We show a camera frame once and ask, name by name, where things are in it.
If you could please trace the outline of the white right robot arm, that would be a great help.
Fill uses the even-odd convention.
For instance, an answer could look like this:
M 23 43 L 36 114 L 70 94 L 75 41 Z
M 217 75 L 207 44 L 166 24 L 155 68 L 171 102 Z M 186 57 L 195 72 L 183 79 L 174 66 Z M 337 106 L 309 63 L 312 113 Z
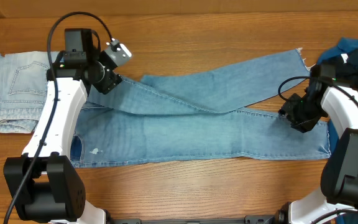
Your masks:
M 268 223 L 326 223 L 342 215 L 358 215 L 358 91 L 349 85 L 310 83 L 305 92 L 287 98 L 279 113 L 302 133 L 321 117 L 329 117 L 339 139 L 319 188 L 286 203 Z

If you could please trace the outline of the long blue denim jeans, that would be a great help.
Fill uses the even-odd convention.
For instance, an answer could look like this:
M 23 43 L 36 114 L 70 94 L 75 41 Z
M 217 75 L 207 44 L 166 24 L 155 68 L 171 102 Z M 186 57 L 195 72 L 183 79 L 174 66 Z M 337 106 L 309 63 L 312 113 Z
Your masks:
M 252 105 L 306 75 L 289 50 L 185 76 L 124 78 L 109 94 L 92 89 L 78 117 L 76 167 L 251 157 L 313 160 L 331 155 L 328 125 L 301 133 L 278 113 Z

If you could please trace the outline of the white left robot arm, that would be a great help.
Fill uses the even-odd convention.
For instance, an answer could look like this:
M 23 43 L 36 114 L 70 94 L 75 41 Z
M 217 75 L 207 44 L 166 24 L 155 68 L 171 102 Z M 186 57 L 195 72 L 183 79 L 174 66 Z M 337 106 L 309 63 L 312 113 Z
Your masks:
M 3 174 L 12 196 L 12 211 L 38 223 L 112 223 L 110 213 L 86 199 L 85 185 L 70 162 L 70 147 L 81 107 L 91 86 L 109 93 L 122 78 L 114 69 L 132 54 L 111 39 L 105 50 L 92 40 L 66 39 L 66 49 L 49 57 L 47 99 L 28 145 L 19 157 L 8 157 Z

